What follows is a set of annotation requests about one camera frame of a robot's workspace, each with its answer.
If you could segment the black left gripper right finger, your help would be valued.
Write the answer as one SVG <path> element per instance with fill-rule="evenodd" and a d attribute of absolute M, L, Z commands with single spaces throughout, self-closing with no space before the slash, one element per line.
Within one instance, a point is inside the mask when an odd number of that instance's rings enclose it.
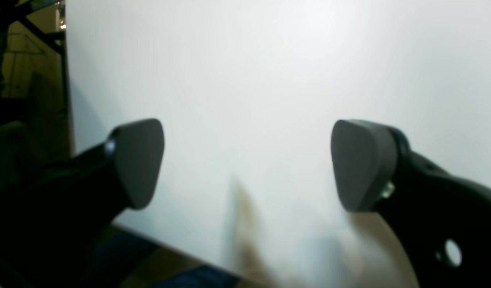
<path fill-rule="evenodd" d="M 393 126 L 338 120 L 330 153 L 343 208 L 384 219 L 421 288 L 491 288 L 490 188 L 413 152 Z"/>

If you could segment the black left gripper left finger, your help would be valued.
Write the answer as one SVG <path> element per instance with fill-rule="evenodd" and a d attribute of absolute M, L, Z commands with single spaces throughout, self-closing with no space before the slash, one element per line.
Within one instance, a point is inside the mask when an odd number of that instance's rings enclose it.
<path fill-rule="evenodd" d="M 0 189 L 0 286 L 77 287 L 101 232 L 127 208 L 150 204 L 164 147 L 159 120 L 129 122 L 34 180 Z"/>

